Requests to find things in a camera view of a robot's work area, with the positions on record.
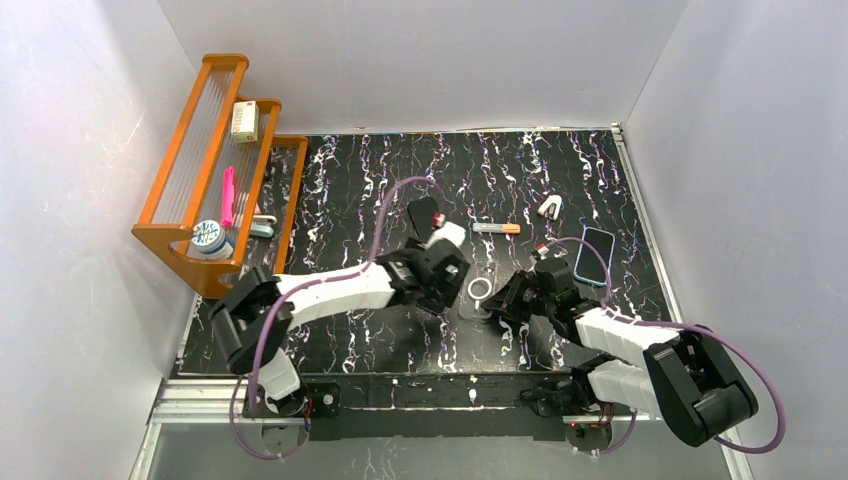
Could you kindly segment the clear magsafe phone case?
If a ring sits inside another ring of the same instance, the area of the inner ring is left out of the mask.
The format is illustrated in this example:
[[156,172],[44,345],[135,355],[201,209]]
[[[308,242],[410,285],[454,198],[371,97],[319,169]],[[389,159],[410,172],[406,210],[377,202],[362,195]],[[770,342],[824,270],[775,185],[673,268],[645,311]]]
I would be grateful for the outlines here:
[[494,268],[472,265],[460,291],[458,315],[463,320],[469,321],[490,319],[492,313],[483,307],[483,303],[494,294],[495,286],[496,270]]

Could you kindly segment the black phone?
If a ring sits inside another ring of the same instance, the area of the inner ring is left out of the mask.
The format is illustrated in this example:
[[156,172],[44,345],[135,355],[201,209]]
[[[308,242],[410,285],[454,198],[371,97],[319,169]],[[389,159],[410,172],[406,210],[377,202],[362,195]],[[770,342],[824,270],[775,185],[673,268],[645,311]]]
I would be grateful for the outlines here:
[[407,214],[417,238],[426,242],[437,229],[435,217],[440,214],[437,201],[430,196],[410,202]]

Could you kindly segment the purple phone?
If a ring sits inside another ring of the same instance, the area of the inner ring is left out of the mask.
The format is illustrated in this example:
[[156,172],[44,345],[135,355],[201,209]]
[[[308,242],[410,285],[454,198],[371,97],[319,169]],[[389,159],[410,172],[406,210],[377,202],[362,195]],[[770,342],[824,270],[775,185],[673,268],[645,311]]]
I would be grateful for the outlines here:
[[455,298],[451,296],[435,296],[421,297],[416,301],[416,305],[432,315],[440,316],[446,314],[455,302]]

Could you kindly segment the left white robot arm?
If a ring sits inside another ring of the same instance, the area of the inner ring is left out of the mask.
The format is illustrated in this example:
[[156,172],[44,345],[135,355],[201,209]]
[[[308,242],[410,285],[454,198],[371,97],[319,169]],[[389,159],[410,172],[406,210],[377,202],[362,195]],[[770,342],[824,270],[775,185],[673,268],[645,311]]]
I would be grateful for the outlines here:
[[250,270],[207,313],[228,370],[248,379],[250,410],[276,411],[300,390],[300,375],[282,347],[290,330],[348,311],[452,306],[469,269],[464,241],[464,230],[444,228],[354,267],[308,275]]

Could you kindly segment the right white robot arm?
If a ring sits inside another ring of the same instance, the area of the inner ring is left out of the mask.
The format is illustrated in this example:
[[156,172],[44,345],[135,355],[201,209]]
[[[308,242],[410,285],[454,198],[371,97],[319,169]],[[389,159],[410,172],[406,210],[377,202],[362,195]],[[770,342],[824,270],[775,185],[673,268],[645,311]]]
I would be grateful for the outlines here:
[[620,404],[661,418],[683,443],[697,447],[754,416],[753,390],[717,340],[699,332],[615,320],[581,295],[560,258],[518,271],[482,303],[503,320],[547,319],[560,337],[598,351],[571,368],[565,382],[526,399],[549,398],[564,412]]

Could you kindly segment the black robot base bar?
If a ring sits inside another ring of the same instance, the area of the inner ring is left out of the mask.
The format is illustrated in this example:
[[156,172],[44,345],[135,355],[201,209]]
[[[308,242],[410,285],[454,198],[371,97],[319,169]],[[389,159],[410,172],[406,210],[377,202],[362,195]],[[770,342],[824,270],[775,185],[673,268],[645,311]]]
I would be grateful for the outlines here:
[[582,405],[565,373],[314,374],[274,407],[238,401],[246,418],[310,418],[311,438],[529,437],[604,448],[625,408]]

